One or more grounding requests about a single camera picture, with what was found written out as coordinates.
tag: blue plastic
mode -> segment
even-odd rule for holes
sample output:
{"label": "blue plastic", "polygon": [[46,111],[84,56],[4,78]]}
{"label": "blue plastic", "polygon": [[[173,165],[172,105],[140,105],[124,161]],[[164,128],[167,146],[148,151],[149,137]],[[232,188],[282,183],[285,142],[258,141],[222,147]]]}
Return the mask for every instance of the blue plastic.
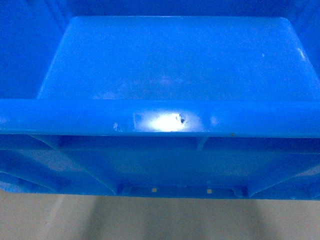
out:
{"label": "blue plastic", "polygon": [[319,19],[319,0],[1,3],[0,188],[319,199]]}

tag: floor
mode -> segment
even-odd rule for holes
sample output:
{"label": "floor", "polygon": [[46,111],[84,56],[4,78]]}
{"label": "floor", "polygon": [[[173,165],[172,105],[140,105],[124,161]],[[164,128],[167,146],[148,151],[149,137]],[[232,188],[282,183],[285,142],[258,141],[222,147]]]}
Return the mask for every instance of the floor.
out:
{"label": "floor", "polygon": [[318,240],[320,201],[0,191],[1,240]]}

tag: plastic crate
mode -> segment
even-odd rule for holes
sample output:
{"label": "plastic crate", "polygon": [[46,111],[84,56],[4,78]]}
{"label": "plastic crate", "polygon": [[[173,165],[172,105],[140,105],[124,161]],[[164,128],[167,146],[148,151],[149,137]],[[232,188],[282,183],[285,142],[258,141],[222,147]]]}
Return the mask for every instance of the plastic crate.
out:
{"label": "plastic crate", "polygon": [[0,5],[0,188],[320,198],[320,1]]}

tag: scratch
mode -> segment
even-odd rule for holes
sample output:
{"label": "scratch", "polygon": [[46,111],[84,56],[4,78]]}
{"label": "scratch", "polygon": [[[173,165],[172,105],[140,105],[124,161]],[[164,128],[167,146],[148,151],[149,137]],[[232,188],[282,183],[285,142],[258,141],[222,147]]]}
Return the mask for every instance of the scratch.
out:
{"label": "scratch", "polygon": [[297,50],[300,53],[302,60],[305,61],[306,60],[306,56],[305,56],[304,52],[299,47],[297,48]]}

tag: blue plastic crate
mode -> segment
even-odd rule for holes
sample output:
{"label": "blue plastic crate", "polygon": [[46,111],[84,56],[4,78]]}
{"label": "blue plastic crate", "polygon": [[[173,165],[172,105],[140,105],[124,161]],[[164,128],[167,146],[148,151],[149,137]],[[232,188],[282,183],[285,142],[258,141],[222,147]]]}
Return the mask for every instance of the blue plastic crate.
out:
{"label": "blue plastic crate", "polygon": [[320,1],[0,5],[0,188],[320,198]]}

